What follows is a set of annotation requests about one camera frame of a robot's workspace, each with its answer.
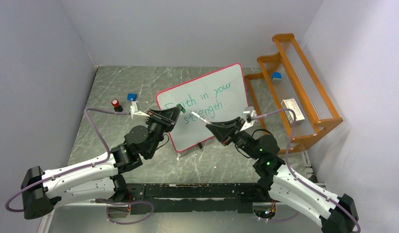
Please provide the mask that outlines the white green whiteboard marker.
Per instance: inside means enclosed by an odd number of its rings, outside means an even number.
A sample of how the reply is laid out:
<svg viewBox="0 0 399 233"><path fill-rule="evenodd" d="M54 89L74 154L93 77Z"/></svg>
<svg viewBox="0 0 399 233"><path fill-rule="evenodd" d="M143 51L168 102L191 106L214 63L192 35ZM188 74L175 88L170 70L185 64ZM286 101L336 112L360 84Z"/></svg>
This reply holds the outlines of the white green whiteboard marker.
<svg viewBox="0 0 399 233"><path fill-rule="evenodd" d="M202 121L205 122L206 124L211 124L210 121L204 119L203 117L201 117L201 116L200 116L199 114L197 114L196 112L191 111L191 114L194 115L195 117L197 117L198 119L202 120Z"/></svg>

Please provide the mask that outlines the pink-framed whiteboard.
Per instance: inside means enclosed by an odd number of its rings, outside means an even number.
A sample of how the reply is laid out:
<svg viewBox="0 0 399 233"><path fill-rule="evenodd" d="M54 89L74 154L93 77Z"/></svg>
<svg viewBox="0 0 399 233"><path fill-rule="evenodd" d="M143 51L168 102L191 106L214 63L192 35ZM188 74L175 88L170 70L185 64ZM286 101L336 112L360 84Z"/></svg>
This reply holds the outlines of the pink-framed whiteboard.
<svg viewBox="0 0 399 233"><path fill-rule="evenodd" d="M186 113L180 113L170 140L176 152L183 152L213 137L204 119L227 121L240 117L249 105L242 66L239 63L218 69L193 80L160 91L156 102L161 110L180 104Z"/></svg>

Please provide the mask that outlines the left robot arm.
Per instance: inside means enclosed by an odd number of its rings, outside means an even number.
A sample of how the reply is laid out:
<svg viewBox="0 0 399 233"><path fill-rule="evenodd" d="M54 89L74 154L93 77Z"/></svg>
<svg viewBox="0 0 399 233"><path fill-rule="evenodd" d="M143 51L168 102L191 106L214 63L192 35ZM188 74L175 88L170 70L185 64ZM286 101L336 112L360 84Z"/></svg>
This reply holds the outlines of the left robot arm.
<svg viewBox="0 0 399 233"><path fill-rule="evenodd" d="M40 218L58 207L82 200L125 200L128 188L123 173L141 166L143 159L152 159L164 135L173 130L180 113L185 112L180 104L142 112L133 103L128 114L132 118L142 117L145 124L133 127L125 134L123 143L71 166L52 170L30 168L21 184L24 218Z"/></svg>

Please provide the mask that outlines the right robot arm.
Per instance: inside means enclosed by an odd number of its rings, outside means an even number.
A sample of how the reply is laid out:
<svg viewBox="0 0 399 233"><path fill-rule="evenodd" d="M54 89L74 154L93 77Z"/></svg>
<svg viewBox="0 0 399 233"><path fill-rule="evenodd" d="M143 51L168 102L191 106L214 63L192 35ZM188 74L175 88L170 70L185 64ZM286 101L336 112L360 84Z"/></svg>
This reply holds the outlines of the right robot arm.
<svg viewBox="0 0 399 233"><path fill-rule="evenodd" d="M323 233L359 233L355 202L347 194L332 193L296 172L278 156L280 148L268 130L259 138L243 130L245 120L237 117L225 122L207 122L205 127L224 146L234 144L250 159L259 175L256 196L270 198L296 210L321 228Z"/></svg>

